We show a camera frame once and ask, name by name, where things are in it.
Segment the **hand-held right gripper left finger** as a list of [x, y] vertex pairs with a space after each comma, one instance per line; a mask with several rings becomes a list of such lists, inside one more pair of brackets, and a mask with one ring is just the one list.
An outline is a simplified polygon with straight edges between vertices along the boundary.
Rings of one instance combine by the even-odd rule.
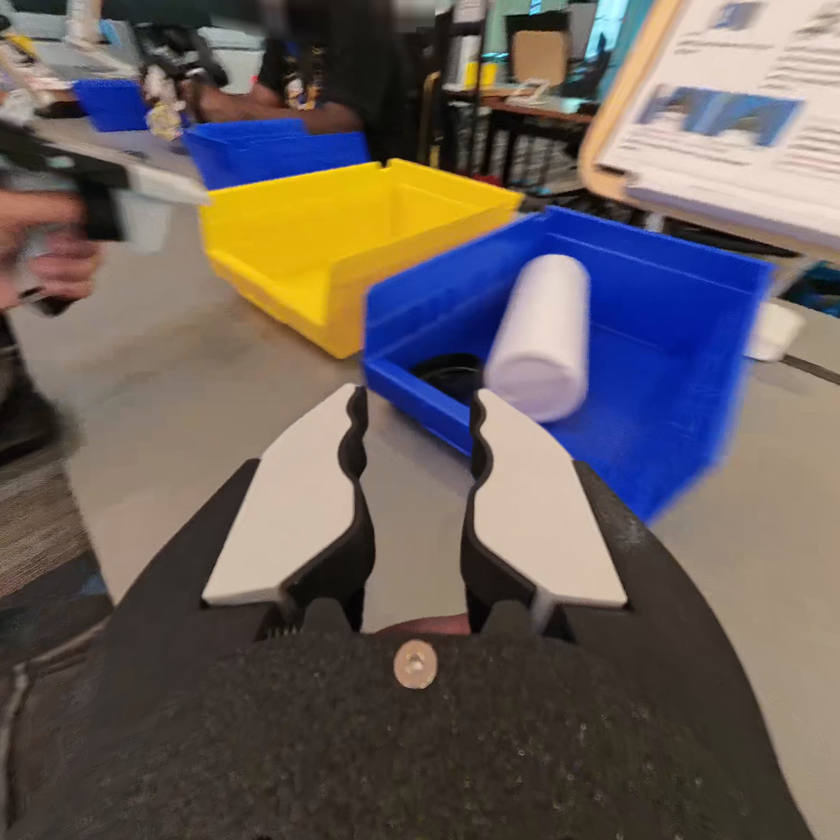
[[204, 586], [205, 606], [269, 604], [294, 627], [327, 599], [361, 630], [375, 565], [361, 487], [367, 396], [361, 385], [342, 385], [263, 452]]

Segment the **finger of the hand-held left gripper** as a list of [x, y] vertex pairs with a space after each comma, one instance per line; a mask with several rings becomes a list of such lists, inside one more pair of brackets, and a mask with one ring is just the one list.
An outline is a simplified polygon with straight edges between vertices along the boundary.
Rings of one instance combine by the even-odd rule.
[[204, 186], [190, 177], [139, 161], [129, 161], [124, 168], [129, 185], [121, 189], [122, 241], [142, 255], [163, 248], [173, 207], [211, 203]]

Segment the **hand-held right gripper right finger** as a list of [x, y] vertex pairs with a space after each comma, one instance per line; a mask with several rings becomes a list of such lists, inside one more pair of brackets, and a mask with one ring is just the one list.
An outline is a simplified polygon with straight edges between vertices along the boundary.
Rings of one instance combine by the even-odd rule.
[[470, 408], [470, 469], [460, 544], [469, 626], [524, 607], [537, 634], [571, 637], [565, 607], [622, 611], [628, 594], [574, 459], [547, 432], [481, 388]]

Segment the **yellow storage bin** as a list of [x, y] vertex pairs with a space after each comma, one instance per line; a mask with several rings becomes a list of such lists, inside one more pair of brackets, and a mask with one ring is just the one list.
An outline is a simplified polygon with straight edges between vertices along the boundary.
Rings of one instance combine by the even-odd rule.
[[367, 291], [509, 224], [523, 195], [391, 160], [237, 185], [199, 208], [214, 273], [337, 360], [364, 346]]

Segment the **black bottle lid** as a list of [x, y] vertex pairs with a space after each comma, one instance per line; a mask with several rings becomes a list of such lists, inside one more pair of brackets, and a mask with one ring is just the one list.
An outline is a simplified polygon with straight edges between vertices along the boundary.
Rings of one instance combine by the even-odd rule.
[[415, 364], [410, 373], [420, 382], [469, 406], [483, 384], [484, 363], [472, 353], [441, 353]]

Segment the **white plastic bottle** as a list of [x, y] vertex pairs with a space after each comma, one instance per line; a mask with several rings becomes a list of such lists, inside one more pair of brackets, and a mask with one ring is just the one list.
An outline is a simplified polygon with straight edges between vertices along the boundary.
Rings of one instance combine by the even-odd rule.
[[490, 348], [484, 385], [538, 424], [569, 417], [589, 388], [591, 280], [567, 255], [520, 271]]

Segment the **person's left hand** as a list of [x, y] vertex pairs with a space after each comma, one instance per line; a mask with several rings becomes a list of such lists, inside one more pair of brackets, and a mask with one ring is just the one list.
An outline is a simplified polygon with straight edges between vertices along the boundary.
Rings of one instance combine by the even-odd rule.
[[15, 275], [30, 232], [53, 228], [46, 252], [28, 258], [35, 286], [48, 297], [77, 301], [89, 297], [98, 269], [100, 248], [84, 234], [85, 207], [69, 192], [1, 191], [1, 311], [16, 308], [21, 298]]

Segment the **white stand base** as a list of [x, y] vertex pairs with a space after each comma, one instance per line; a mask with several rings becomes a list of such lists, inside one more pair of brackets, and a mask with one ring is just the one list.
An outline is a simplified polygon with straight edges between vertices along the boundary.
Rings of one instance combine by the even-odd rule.
[[751, 361], [782, 361], [805, 326], [805, 317], [776, 301], [763, 302], [745, 356]]

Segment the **background wooden desk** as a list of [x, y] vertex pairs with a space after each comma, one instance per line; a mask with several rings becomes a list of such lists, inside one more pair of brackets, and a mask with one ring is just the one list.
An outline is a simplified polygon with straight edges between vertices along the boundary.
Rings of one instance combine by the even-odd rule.
[[440, 163], [456, 173], [539, 200], [581, 189], [578, 153], [600, 103], [547, 96], [530, 101], [447, 86]]

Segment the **background wooden document stand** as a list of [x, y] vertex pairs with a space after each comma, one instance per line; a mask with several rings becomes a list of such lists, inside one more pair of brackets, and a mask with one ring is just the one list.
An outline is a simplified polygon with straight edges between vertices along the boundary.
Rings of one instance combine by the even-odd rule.
[[565, 81], [570, 55], [571, 34], [567, 30], [523, 29], [514, 34], [509, 51], [510, 77], [524, 84], [546, 83], [556, 88]]

